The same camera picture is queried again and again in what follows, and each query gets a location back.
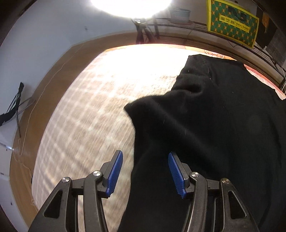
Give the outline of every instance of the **yellow and green bag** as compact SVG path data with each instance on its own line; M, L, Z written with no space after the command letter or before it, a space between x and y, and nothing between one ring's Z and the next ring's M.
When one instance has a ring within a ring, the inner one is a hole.
M207 0L207 7L208 31L253 48L259 18L238 5L223 0Z

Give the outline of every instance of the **beige checkered cloth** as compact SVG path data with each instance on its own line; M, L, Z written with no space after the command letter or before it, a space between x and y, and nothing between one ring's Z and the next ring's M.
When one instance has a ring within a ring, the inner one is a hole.
M66 91L44 132L33 173L36 206L41 208L62 177L86 177L120 149L124 162L115 191L103 199L109 231L117 231L129 197L135 136L123 107L146 95L165 94L194 54L199 52L135 45L96 57ZM79 202L84 231L82 198Z

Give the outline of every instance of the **bright light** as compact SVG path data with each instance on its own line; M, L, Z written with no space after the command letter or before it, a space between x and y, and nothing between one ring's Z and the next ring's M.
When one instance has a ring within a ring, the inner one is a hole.
M166 9L171 0L91 0L92 4L109 14L127 18L150 18Z

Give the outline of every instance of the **wire rack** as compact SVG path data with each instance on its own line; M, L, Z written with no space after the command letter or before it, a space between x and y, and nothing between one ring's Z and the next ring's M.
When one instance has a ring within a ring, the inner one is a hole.
M185 23L174 23L174 22L170 22L168 18L156 18L156 21L157 21L157 25L160 27L176 27L176 28L183 28L183 29L189 29L190 32L192 31L199 31L199 32L203 32L203 33L207 33L207 34L211 34L208 29L207 29L207 26L206 24L203 24L203 23L198 23L198 22L191 22L191 23L188 23L188 24L185 24ZM154 22L153 21L150 21L148 22L148 26L154 26ZM286 71L280 67L275 59L269 55L266 50L263 50L257 46L254 46L253 49L250 49L248 47L245 47L243 46L242 44L236 42L236 41L233 41L231 39L228 39L224 36L219 36L219 35L216 35L222 39L225 39L227 40L231 46L233 46L232 44L234 44L233 47L235 46L240 46L240 47L243 47L244 49L252 52L253 54L257 55L258 57L260 57L262 60L264 60L266 63L268 63L271 67L273 67L278 73L280 73L280 75L285 79L285 73Z

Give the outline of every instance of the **blue rubber pad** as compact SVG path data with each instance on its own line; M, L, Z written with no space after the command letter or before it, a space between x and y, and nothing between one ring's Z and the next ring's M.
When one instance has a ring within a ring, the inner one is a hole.
M175 162L175 159L171 153L169 153L168 155L168 164L169 164L169 168L170 168L173 180L175 182L177 192L178 194L182 196L182 198L185 198L186 197L185 182L178 168L178 165Z
M114 166L110 172L110 175L108 177L108 184L106 190L106 194L108 197L110 197L110 195L114 192L118 176L122 167L122 163L123 163L123 153L122 151L120 151L114 163Z

